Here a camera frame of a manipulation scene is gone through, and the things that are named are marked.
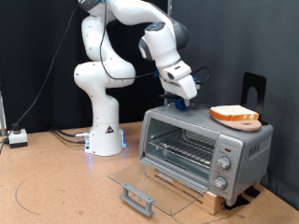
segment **bread slice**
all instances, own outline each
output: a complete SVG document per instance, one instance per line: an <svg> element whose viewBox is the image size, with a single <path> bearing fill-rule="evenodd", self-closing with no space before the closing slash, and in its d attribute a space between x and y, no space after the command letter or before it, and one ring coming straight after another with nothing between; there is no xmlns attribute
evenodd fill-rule
<svg viewBox="0 0 299 224"><path fill-rule="evenodd" d="M258 119L259 114L241 105L220 105L209 109L209 115L221 120Z"/></svg>

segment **wooden plate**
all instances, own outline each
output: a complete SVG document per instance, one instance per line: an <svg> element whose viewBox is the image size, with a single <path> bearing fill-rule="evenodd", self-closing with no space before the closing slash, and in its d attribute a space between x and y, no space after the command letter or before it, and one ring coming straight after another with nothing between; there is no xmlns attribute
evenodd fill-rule
<svg viewBox="0 0 299 224"><path fill-rule="evenodd" d="M230 128L238 129L245 132L254 132L262 128L262 123L257 119L245 119L245 120L221 120L215 119L217 122L224 124Z"/></svg>

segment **wooden table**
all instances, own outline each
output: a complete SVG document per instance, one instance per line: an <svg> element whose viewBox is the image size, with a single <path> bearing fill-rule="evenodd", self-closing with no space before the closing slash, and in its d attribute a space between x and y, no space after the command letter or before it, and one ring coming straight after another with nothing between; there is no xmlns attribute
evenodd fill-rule
<svg viewBox="0 0 299 224"><path fill-rule="evenodd" d="M0 156L0 223L299 223L296 209L263 186L250 204L212 216L191 205L174 217L153 207L145 217L120 199L107 176L139 160L141 122L122 124L128 147L99 157L53 133L28 135L29 147L4 147ZM69 130L69 133L89 129Z"/></svg>

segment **oven rack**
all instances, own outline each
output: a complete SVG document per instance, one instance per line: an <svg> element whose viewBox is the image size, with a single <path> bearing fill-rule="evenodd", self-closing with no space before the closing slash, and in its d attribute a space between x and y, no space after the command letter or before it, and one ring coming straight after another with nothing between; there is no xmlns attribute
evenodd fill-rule
<svg viewBox="0 0 299 224"><path fill-rule="evenodd" d="M178 129L148 143L209 169L216 140Z"/></svg>

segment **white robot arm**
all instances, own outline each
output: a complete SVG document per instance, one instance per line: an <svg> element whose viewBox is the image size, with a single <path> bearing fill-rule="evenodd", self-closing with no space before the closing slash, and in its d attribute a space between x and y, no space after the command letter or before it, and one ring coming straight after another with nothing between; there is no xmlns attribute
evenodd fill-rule
<svg viewBox="0 0 299 224"><path fill-rule="evenodd" d="M197 94L191 68L178 54L178 49L185 47L188 41L188 31L155 5L140 0L79 2L91 15L82 23L82 36L87 55L93 60L93 63L80 64L74 74L76 83L90 95L93 105L93 126L85 151L101 156L114 155L123 147L119 104L106 95L106 89L133 84L135 69L111 47L107 33L104 35L107 24L115 19L127 25L154 22L140 39L141 54L156 62L164 89L185 100Z"/></svg>

